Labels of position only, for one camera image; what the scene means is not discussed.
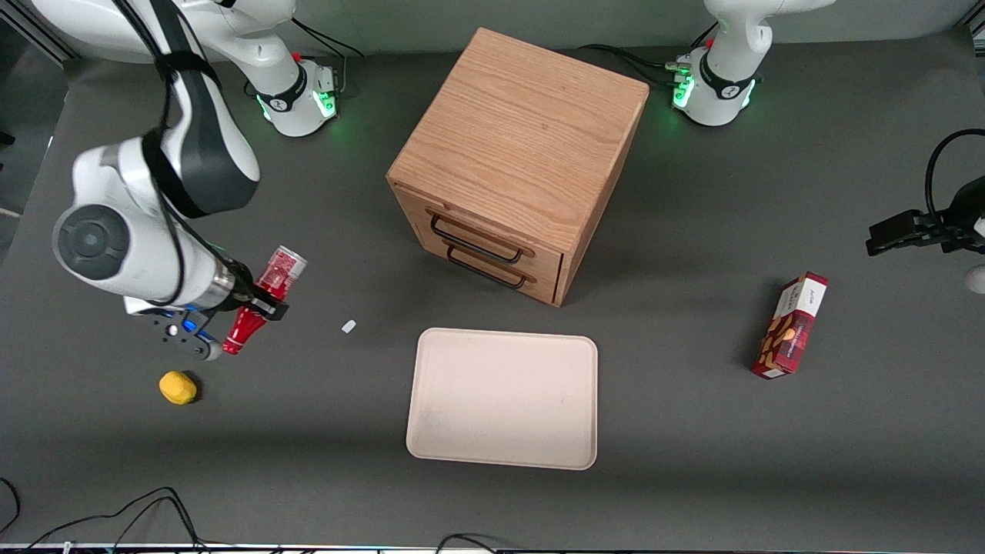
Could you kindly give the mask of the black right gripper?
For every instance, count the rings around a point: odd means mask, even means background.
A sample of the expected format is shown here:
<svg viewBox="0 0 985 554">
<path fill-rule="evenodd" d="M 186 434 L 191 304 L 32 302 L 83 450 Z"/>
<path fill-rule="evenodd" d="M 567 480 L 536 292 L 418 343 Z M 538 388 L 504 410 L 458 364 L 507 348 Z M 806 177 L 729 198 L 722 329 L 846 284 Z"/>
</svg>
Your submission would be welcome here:
<svg viewBox="0 0 985 554">
<path fill-rule="evenodd" d="M 222 302 L 223 312 L 236 311 L 236 309 L 247 306 L 247 309 L 256 312 L 268 322 L 278 322 L 278 320 L 284 319 L 291 306 L 274 297 L 255 297 L 255 280 L 249 267 L 241 262 L 224 262 L 224 267 L 231 274 L 233 285 L 232 291 Z"/>
</svg>

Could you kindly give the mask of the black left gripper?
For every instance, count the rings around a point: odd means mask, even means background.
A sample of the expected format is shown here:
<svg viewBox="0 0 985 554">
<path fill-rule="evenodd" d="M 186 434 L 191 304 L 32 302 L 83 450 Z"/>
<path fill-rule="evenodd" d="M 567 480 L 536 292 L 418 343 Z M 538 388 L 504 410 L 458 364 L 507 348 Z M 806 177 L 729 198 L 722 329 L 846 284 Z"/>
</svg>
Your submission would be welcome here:
<svg viewBox="0 0 985 554">
<path fill-rule="evenodd" d="M 972 180 L 957 190 L 950 206 L 935 213 L 943 253 L 968 250 L 978 255 L 984 253 L 984 176 Z M 938 229 L 932 218 L 920 210 L 911 209 L 869 227 L 866 240 L 868 256 L 882 255 L 890 250 L 907 246 L 936 245 Z"/>
</svg>

